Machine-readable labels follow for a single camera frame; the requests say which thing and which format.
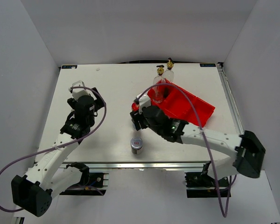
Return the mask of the glass oil bottle gold cap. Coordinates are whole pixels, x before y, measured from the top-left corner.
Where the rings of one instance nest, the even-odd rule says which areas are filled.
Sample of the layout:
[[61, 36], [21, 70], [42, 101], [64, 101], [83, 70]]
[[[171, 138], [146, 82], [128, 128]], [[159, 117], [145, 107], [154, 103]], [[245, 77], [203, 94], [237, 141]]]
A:
[[[157, 67], [157, 76], [153, 80], [153, 85], [165, 83], [166, 80], [162, 76], [164, 71], [165, 71], [164, 66], [163, 65], [157, 65], [156, 67]], [[165, 91], [164, 88], [165, 88], [164, 85], [158, 85], [158, 86], [153, 87], [153, 90], [154, 90], [153, 101], [155, 103], [161, 103], [162, 100], [164, 99], [164, 91]]]

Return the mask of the dark spice jar silver lid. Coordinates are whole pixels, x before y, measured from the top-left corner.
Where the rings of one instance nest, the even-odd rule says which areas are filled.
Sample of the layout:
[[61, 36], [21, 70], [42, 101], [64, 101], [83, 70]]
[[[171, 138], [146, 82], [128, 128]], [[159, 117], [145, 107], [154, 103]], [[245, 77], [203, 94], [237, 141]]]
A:
[[143, 151], [143, 141], [140, 137], [134, 137], [130, 141], [131, 151], [133, 154], [141, 154]]

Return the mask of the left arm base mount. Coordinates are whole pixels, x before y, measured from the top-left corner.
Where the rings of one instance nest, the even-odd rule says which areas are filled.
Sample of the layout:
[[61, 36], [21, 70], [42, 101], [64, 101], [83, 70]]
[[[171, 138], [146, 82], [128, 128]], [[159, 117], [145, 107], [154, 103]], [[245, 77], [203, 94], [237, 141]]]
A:
[[109, 174], [103, 171], [93, 171], [83, 163], [67, 164], [65, 169], [75, 168], [82, 173], [78, 183], [69, 186], [61, 192], [63, 196], [104, 196], [109, 183]]

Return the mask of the red lid sauce jar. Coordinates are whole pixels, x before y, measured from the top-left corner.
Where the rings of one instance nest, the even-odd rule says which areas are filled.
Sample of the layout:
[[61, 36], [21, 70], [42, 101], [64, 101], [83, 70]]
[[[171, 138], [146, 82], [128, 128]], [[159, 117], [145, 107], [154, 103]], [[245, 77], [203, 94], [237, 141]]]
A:
[[133, 102], [133, 103], [132, 103], [132, 106], [131, 106], [132, 111], [133, 111], [133, 112], [138, 111], [138, 110], [139, 110], [139, 106], [140, 106], [140, 105], [139, 105], [138, 103]]

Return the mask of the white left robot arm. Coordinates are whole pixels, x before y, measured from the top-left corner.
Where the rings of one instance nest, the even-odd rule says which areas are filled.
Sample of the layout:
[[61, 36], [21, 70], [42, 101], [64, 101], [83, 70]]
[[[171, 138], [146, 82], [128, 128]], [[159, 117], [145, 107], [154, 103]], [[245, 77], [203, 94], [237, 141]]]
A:
[[52, 150], [23, 176], [16, 175], [11, 181], [13, 202], [36, 217], [48, 210], [54, 197], [73, 185], [85, 186], [90, 179], [88, 166], [80, 162], [67, 165], [62, 174], [56, 172], [83, 139], [94, 132], [95, 117], [106, 103], [96, 88], [72, 87], [70, 92], [72, 97], [67, 103], [72, 111]]

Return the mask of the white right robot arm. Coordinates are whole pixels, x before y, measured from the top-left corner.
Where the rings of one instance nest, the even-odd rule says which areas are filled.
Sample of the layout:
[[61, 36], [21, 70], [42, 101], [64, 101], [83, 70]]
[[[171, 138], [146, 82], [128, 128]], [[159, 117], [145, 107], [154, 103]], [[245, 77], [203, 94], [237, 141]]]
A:
[[260, 177], [266, 150], [254, 132], [236, 135], [208, 129], [201, 131], [185, 120], [169, 118], [155, 105], [132, 111], [130, 116], [137, 131], [150, 128], [169, 142], [201, 146], [227, 155], [214, 165], [204, 167], [201, 179], [207, 186], [230, 175]]

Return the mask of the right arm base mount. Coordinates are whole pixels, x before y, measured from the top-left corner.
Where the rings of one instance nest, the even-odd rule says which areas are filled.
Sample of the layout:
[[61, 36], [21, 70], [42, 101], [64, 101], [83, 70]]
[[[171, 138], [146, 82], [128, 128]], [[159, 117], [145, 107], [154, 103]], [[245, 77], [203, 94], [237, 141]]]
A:
[[207, 175], [211, 162], [200, 172], [185, 172], [187, 198], [218, 198], [215, 180]]

